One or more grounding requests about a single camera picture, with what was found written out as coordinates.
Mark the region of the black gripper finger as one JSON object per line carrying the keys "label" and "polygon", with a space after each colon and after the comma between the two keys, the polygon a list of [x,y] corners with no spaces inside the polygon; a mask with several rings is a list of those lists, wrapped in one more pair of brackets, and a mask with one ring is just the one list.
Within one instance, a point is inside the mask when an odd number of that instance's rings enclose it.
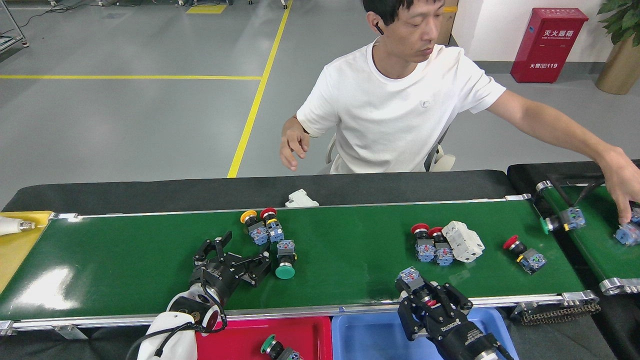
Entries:
{"label": "black gripper finger", "polygon": [[235,262],[235,269],[239,271],[240,280],[244,280],[252,287],[258,287],[265,276],[270,273],[272,260],[269,251],[261,251],[253,257],[243,257]]}
{"label": "black gripper finger", "polygon": [[208,261],[207,256],[212,251],[216,253],[217,262],[224,262],[226,260],[224,246],[226,246],[232,238],[233,233],[227,231],[222,237],[216,237],[214,240],[206,239],[194,255],[194,265],[206,264]]}
{"label": "black gripper finger", "polygon": [[404,282],[396,282],[396,289],[400,292],[398,303],[398,316],[403,331],[408,341],[413,342],[418,337],[425,336],[425,324],[423,323],[423,308],[419,299],[413,294],[409,285]]}
{"label": "black gripper finger", "polygon": [[443,312],[469,312],[473,308],[473,303],[448,282],[444,285],[428,282],[427,292],[430,296],[427,301],[430,311],[442,309]]}

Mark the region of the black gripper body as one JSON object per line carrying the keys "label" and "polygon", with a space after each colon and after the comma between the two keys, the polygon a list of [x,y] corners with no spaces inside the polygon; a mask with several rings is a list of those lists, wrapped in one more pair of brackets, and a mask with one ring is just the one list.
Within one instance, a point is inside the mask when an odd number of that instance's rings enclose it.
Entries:
{"label": "black gripper body", "polygon": [[196,287],[197,291],[202,290],[202,285],[206,286],[208,294],[216,296],[222,306],[228,303],[231,295],[237,289],[241,281],[241,275],[237,275],[224,263],[208,260],[195,266],[190,276],[190,287]]}
{"label": "black gripper body", "polygon": [[422,307],[426,338],[444,360],[498,360],[499,342],[469,321],[469,311],[430,310]]}

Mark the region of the person's right hand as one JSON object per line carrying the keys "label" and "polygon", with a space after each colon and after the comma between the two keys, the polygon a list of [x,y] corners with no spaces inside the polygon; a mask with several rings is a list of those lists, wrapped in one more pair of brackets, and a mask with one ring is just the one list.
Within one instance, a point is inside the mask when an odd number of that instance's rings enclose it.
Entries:
{"label": "person's right hand", "polygon": [[284,167],[295,172],[298,160],[306,158],[310,146],[310,134],[305,130],[297,116],[291,116],[283,125],[279,158]]}

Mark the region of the person's left hand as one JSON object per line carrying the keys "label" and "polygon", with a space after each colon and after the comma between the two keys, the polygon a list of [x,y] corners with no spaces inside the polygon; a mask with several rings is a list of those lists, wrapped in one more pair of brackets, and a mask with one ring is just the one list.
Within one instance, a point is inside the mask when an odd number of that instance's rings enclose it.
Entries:
{"label": "person's left hand", "polygon": [[640,171],[619,147],[608,145],[597,164],[605,178],[605,186],[617,208],[619,224],[630,223],[630,202],[640,201]]}

